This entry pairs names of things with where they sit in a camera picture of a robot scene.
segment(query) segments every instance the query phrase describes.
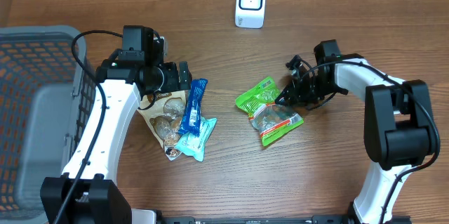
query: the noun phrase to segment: gray basket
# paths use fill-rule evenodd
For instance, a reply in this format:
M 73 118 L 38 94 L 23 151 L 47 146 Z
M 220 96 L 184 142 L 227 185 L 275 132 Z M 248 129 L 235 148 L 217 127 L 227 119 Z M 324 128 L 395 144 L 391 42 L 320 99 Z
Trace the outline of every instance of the gray basket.
M 95 84 L 72 57 L 69 26 L 0 28 L 0 223 L 45 223 L 43 179 L 79 142 Z M 86 42 L 78 40 L 81 61 Z

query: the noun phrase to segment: packaged food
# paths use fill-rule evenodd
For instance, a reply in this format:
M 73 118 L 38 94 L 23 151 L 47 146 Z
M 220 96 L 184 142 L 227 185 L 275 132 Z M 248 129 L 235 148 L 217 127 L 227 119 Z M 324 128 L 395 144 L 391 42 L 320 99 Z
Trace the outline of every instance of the packaged food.
M 189 101 L 182 117 L 180 135 L 193 133 L 199 136 L 201 124 L 201 100 L 206 90 L 207 79 L 195 79 L 190 87 Z
M 280 93 L 274 80 L 267 77 L 236 99 L 237 107 L 248 113 L 251 124 L 259 131 L 264 146 L 304 123 L 294 110 L 274 103 Z
M 138 110 L 171 161 L 181 154 L 175 146 L 180 139 L 177 132 L 184 114 L 187 92 L 158 93 L 156 102 L 151 108 Z M 140 102 L 140 107 L 147 107 L 151 101 L 153 101 L 153 95 L 146 95 Z
M 206 141 L 209 139 L 216 123 L 216 118 L 204 119 L 202 117 L 199 127 L 199 136 L 195 136 L 193 133 L 184 134 L 177 142 L 175 149 L 181 151 L 187 156 L 194 157 L 197 161 L 202 162 L 204 160 Z

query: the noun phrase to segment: blue snack wrapper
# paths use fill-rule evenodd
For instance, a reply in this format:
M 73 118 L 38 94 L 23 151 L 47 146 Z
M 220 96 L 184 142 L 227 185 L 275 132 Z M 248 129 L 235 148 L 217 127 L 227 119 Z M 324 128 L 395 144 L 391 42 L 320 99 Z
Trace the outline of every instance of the blue snack wrapper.
M 207 83 L 207 79 L 195 79 L 192 81 L 189 100 L 187 101 L 187 106 L 178 131 L 180 135 L 191 133 L 194 136 L 199 136 L 199 127 L 201 124 L 201 100 L 203 99 Z

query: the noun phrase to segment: white sensor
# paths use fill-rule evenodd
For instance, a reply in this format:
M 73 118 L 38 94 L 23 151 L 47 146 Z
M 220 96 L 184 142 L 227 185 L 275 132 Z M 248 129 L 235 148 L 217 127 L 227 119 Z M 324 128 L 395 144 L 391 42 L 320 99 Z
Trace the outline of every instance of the white sensor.
M 264 25 L 265 0 L 236 0 L 236 26 L 261 28 Z

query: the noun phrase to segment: brown cardboard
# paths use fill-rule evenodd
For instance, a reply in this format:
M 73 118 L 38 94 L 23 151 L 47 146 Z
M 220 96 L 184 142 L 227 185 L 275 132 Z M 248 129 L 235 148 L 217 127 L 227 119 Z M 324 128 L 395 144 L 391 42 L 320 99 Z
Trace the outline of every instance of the brown cardboard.
M 9 9 L 13 0 L 0 0 L 0 27 L 5 27 L 8 22 Z

